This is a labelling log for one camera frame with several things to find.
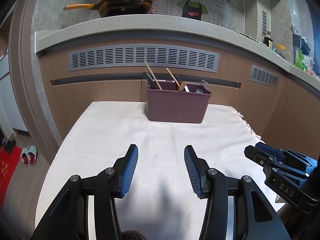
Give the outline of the green items on counter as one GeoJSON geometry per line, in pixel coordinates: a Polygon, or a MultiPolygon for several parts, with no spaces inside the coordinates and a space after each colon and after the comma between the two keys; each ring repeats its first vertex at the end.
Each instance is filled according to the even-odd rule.
{"type": "Polygon", "coordinates": [[[304,72],[308,72],[310,66],[310,58],[303,54],[303,52],[299,49],[296,52],[296,59],[294,66],[304,72]]]}

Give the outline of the black-handled brown spoon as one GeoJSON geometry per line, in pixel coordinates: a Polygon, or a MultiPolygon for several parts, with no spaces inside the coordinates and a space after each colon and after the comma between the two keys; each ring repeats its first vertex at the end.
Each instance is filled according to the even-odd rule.
{"type": "Polygon", "coordinates": [[[146,81],[148,81],[151,89],[159,89],[159,87],[156,85],[155,81],[152,79],[150,74],[143,72],[142,76],[146,79],[146,81]]]}

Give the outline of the grey vent grille small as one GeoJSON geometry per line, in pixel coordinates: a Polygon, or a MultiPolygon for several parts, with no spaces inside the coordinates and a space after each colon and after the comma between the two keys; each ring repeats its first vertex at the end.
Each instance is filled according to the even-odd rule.
{"type": "Polygon", "coordinates": [[[277,88],[279,83],[278,76],[255,65],[251,67],[248,80],[272,88],[277,88]]]}

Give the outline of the black flat-handled spoon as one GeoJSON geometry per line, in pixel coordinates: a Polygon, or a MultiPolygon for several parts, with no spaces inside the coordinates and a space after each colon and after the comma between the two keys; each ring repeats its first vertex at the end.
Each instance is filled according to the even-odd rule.
{"type": "Polygon", "coordinates": [[[184,89],[185,89],[186,92],[190,92],[190,90],[189,90],[187,85],[185,85],[184,89]]]}

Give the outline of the red floor mat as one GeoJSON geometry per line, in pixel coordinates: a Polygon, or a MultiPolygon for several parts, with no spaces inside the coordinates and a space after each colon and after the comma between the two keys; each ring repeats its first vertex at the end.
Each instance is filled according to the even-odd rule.
{"type": "Polygon", "coordinates": [[[7,154],[4,148],[1,148],[0,153],[0,207],[3,209],[5,195],[7,189],[14,174],[14,171],[17,167],[18,162],[20,161],[20,153],[22,149],[15,146],[11,154],[7,154]]]}

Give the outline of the yellow-lid jar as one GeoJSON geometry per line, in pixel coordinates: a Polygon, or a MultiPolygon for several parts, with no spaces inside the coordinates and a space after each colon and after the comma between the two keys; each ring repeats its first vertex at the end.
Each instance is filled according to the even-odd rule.
{"type": "Polygon", "coordinates": [[[276,52],[279,56],[285,59],[286,47],[282,44],[276,44],[276,52]]]}

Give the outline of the kitchen countertop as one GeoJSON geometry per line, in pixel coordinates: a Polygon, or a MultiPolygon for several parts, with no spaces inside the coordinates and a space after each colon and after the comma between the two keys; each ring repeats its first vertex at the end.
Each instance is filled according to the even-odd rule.
{"type": "Polygon", "coordinates": [[[219,41],[241,48],[267,61],[270,61],[287,73],[319,90],[319,80],[294,67],[278,54],[244,34],[210,24],[168,15],[123,15],[100,18],[82,22],[61,30],[37,31],[35,33],[35,52],[38,53],[52,46],[86,36],[124,31],[163,31],[165,33],[193,35],[219,41]]]}

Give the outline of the maroon utensil holder box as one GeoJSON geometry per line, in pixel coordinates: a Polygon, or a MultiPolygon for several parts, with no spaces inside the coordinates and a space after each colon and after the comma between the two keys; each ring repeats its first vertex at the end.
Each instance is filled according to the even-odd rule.
{"type": "Polygon", "coordinates": [[[206,88],[196,93],[196,83],[187,84],[189,92],[180,92],[177,85],[169,81],[161,81],[162,87],[152,89],[146,87],[147,118],[158,122],[179,122],[200,124],[203,122],[211,92],[206,88]]]}

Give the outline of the pair of slippers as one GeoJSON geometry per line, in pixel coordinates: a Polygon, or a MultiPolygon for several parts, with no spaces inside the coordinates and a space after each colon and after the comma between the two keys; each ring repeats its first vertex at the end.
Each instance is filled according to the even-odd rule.
{"type": "Polygon", "coordinates": [[[37,159],[37,148],[31,145],[29,148],[24,148],[20,154],[20,159],[25,167],[34,167],[37,159]]]}

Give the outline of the white cabinet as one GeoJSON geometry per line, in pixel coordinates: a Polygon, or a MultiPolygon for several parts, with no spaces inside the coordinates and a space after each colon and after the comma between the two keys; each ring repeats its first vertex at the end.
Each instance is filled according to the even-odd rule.
{"type": "Polygon", "coordinates": [[[1,58],[1,108],[10,128],[28,132],[18,108],[9,70],[9,55],[1,58]]]}

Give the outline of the cream tablecloth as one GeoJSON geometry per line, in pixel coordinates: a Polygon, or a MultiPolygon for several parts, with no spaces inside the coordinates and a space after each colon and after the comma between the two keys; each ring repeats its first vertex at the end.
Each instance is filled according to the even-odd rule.
{"type": "Polygon", "coordinates": [[[200,124],[153,122],[143,102],[94,102],[61,144],[44,180],[36,208],[39,222],[65,182],[74,174],[97,175],[138,147],[129,192],[116,201],[121,230],[138,230],[147,239],[198,239],[206,201],[193,192],[184,148],[224,175],[250,176],[275,210],[276,194],[264,181],[261,166],[247,159],[245,147],[260,141],[232,107],[209,105],[200,124]]]}

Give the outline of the yellow-handled frying pan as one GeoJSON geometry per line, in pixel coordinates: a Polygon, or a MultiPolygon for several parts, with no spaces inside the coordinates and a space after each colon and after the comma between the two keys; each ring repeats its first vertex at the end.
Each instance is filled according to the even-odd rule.
{"type": "Polygon", "coordinates": [[[100,0],[98,3],[70,4],[63,11],[89,9],[97,11],[101,18],[121,15],[148,14],[153,0],[100,0]]]}

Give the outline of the brown wooden spoon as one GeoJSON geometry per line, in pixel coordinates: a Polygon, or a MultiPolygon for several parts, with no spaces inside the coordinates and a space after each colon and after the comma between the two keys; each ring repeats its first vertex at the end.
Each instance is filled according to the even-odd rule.
{"type": "Polygon", "coordinates": [[[187,83],[186,83],[185,81],[182,81],[182,82],[180,83],[180,85],[179,85],[178,91],[179,91],[179,92],[184,91],[184,88],[185,88],[186,84],[187,84],[187,83]]]}

